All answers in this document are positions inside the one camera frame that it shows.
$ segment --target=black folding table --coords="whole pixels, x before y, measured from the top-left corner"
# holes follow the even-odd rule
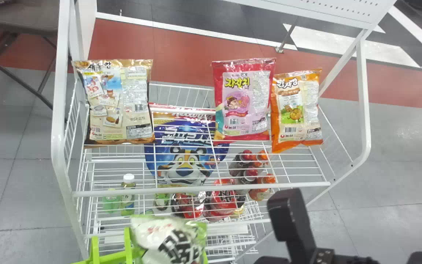
[[[0,56],[14,43],[20,34],[39,35],[55,50],[54,38],[58,31],[58,0],[17,0],[15,3],[0,6]],[[38,89],[35,89],[0,65],[0,71],[18,82],[22,87],[40,98],[50,109],[53,105],[43,95],[42,91],[50,73],[54,69],[55,57],[52,58],[48,70]]]

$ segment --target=orange snack bag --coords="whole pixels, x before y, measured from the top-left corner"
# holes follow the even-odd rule
[[[322,69],[275,74],[271,86],[272,152],[299,144],[323,143],[318,121],[318,86]]]

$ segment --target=green bottle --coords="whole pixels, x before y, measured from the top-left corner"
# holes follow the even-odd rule
[[[134,189],[136,182],[134,182],[134,175],[127,173],[123,176],[122,188],[123,189]],[[122,196],[122,202],[120,203],[120,212],[122,216],[130,216],[134,214],[134,195],[126,194]]]
[[[120,206],[121,197],[102,197],[103,209],[107,213],[115,212]]]

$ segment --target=white bottle cap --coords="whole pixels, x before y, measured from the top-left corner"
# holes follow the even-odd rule
[[[134,182],[134,175],[131,173],[127,173],[123,176],[123,182],[126,184]]]

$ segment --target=green snack bag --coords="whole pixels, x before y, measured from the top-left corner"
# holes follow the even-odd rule
[[[144,251],[137,264],[207,264],[206,223],[152,214],[131,216],[131,241]]]

